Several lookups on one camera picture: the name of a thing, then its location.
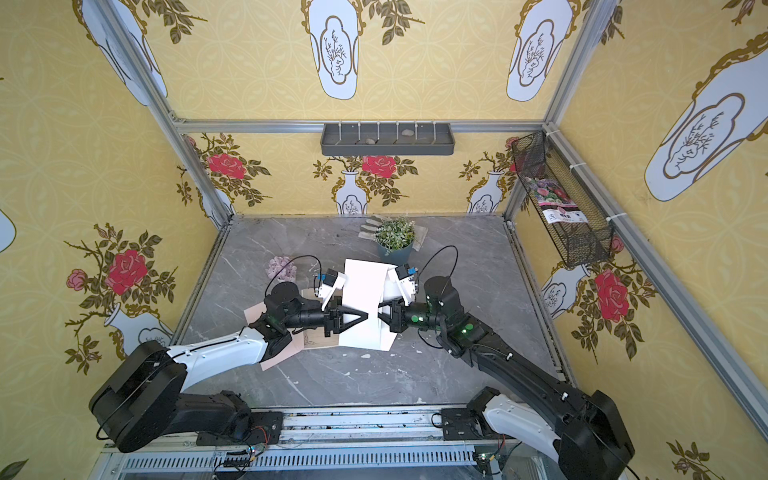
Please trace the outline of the flower seed packet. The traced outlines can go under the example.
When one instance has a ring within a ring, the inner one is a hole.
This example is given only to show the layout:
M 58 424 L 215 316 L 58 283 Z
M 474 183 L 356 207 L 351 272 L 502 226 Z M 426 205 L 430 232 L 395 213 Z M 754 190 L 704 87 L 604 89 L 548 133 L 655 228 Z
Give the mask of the flower seed packet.
M 556 180 L 526 178 L 526 182 L 548 224 L 588 222 L 587 216 Z

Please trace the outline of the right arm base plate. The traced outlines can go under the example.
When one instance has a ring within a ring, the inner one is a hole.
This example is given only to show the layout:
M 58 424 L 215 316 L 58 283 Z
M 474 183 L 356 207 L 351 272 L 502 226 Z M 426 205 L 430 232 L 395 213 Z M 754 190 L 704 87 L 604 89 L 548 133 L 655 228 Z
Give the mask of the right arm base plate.
M 445 408 L 440 411 L 440 428 L 447 441 L 483 440 L 485 434 L 477 416 L 468 408 Z

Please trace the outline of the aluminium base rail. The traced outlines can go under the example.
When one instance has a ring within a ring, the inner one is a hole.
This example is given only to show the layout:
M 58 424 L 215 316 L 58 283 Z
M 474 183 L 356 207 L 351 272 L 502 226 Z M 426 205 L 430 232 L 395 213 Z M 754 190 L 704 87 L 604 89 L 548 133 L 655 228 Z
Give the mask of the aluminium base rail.
M 440 411 L 468 408 L 483 440 L 447 441 Z M 90 473 L 93 479 L 246 478 L 249 474 L 312 470 L 468 467 L 491 479 L 568 479 L 556 461 L 530 445 L 493 431 L 473 403 L 258 409 L 281 411 L 277 445 L 197 446 L 199 433 L 161 437 L 133 453 L 109 443 Z

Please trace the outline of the white envelope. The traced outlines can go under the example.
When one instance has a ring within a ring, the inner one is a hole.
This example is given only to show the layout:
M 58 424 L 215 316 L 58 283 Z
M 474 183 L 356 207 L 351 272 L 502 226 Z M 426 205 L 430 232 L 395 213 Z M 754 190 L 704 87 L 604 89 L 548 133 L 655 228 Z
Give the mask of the white envelope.
M 378 351 L 389 351 L 397 338 L 378 317 L 379 303 L 385 293 L 387 273 L 392 265 L 346 259 L 347 277 L 342 290 L 342 305 L 368 314 L 368 318 L 341 333 L 339 345 Z

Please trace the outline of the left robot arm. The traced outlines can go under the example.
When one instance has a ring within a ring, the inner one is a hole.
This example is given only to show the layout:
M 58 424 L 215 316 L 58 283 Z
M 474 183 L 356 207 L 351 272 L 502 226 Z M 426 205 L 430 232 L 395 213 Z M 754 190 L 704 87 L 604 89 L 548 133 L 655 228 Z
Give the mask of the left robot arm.
M 177 433 L 206 433 L 237 444 L 267 442 L 264 426 L 235 392 L 190 394 L 188 388 L 226 371 L 262 363 L 281 353 L 293 333 L 322 329 L 341 334 L 366 321 L 364 311 L 330 296 L 320 301 L 282 282 L 265 297 L 263 312 L 233 334 L 188 345 L 140 344 L 89 401 L 97 437 L 123 453 Z

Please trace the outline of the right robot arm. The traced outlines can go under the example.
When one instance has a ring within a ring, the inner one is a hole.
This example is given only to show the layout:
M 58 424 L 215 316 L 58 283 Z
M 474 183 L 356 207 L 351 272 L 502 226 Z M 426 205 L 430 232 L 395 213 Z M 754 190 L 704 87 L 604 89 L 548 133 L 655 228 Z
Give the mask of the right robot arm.
M 556 461 L 568 479 L 619 479 L 635 449 L 615 402 L 600 390 L 588 395 L 547 373 L 467 312 L 451 280 L 425 284 L 422 302 L 384 295 L 380 320 L 395 333 L 433 330 L 452 357 L 499 381 L 521 405 L 487 388 L 473 400 L 485 423 Z

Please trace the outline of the green potted plant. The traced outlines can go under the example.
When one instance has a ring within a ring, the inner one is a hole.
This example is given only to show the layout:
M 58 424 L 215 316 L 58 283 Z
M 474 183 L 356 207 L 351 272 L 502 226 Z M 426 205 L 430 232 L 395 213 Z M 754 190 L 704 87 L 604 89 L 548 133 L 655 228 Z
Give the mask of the green potted plant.
M 376 242 L 387 250 L 401 250 L 410 247 L 415 240 L 414 223 L 405 218 L 383 222 L 376 231 Z

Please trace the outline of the blue-grey plant pot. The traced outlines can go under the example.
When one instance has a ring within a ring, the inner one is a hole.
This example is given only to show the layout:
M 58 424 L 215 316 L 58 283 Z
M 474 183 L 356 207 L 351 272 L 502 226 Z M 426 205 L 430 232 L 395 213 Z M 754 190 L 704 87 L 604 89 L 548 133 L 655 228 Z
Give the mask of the blue-grey plant pot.
M 409 244 L 399 249 L 389 249 L 378 244 L 377 249 L 380 261 L 382 263 L 402 266 L 408 262 L 410 254 L 413 251 L 413 244 Z

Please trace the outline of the purple artificial flower bunch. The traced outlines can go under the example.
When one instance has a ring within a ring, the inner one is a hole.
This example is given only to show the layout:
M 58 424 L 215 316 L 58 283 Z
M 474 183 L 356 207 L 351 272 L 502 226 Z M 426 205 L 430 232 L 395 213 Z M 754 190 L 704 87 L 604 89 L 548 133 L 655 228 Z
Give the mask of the purple artificial flower bunch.
M 266 273 L 270 280 L 276 282 L 294 282 L 296 280 L 296 265 L 288 256 L 275 256 L 269 260 Z

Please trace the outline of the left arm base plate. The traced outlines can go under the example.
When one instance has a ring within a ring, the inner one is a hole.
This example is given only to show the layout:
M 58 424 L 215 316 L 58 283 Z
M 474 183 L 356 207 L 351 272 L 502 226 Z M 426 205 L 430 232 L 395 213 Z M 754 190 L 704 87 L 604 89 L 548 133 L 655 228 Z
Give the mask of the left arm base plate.
M 196 445 L 277 445 L 280 441 L 283 424 L 284 413 L 281 411 L 256 411 L 250 414 L 244 427 L 237 426 L 229 435 L 209 432 L 199 433 Z

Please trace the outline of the pink envelope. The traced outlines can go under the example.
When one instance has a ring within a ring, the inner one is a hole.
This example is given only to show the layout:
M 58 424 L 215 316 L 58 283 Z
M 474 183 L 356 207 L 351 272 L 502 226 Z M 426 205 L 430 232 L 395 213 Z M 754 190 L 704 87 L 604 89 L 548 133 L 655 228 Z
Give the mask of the pink envelope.
M 266 312 L 266 306 L 263 302 L 253 305 L 243 311 L 245 321 L 248 325 L 255 322 L 262 313 Z M 296 356 L 304 350 L 305 340 L 303 333 L 291 334 L 291 341 L 283 346 L 283 348 L 275 353 L 274 348 L 278 344 L 277 339 L 273 339 L 271 342 L 267 341 L 267 350 L 264 357 L 259 362 L 261 369 L 267 371 L 280 363 Z

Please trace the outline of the grey wall shelf tray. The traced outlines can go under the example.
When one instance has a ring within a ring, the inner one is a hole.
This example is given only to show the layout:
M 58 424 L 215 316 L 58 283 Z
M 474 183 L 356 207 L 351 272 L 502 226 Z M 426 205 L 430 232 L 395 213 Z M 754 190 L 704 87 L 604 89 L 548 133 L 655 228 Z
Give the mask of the grey wall shelf tray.
M 450 156 L 456 140 L 450 123 L 339 121 L 325 123 L 321 152 L 331 156 Z

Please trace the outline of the lined letter paper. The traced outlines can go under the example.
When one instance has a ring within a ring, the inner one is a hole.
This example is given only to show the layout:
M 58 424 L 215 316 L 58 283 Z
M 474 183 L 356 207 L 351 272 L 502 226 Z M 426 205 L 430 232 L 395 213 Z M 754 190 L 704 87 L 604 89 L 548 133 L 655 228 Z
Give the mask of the lined letter paper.
M 304 313 L 302 325 L 297 328 L 303 336 L 304 348 L 307 350 L 329 349 L 339 346 L 339 330 L 343 326 L 343 314 L 338 311 L 339 296 L 332 296 L 325 309 L 322 300 L 312 298 L 317 307 L 312 307 Z

